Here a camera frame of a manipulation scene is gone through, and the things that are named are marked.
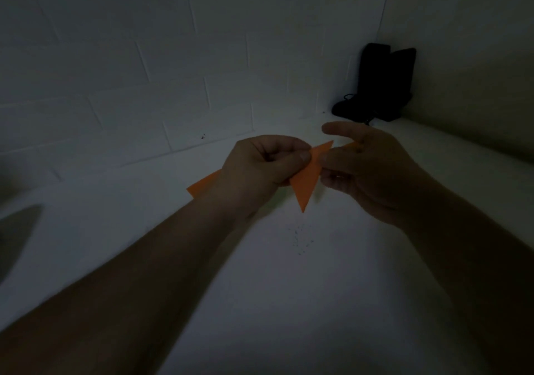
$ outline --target person's right arm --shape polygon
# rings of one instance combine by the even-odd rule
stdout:
[[[434,180],[393,136],[353,122],[323,131],[360,147],[323,155],[322,183],[407,234],[495,372],[534,372],[533,250]]]

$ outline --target person's left arm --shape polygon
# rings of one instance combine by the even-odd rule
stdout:
[[[191,279],[239,221],[309,162],[308,149],[287,136],[237,142],[202,195],[0,333],[0,373],[153,369]]]

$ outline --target orange triangle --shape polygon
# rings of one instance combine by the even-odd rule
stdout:
[[[319,164],[319,155],[330,150],[332,143],[334,143],[333,140],[311,149],[310,164],[290,178],[290,184],[293,187],[293,191],[295,191],[302,212],[304,212],[308,202],[310,202],[311,194],[321,174],[322,168]]]
[[[219,175],[221,170],[217,170],[214,173],[204,177],[202,180],[197,181],[193,185],[187,188],[187,191],[191,194],[193,198],[196,198],[203,190],[209,186]]]

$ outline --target white brick wall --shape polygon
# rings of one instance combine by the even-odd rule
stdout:
[[[0,193],[326,112],[385,0],[0,0]]]

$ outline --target hand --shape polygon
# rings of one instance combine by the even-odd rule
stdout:
[[[255,213],[311,160],[310,145],[295,137],[264,135],[236,143],[206,192],[236,219]]]
[[[445,189],[408,155],[396,138],[361,123],[329,122],[328,135],[346,136],[361,147],[331,149],[319,158],[321,182],[352,196],[370,215],[403,228]]]

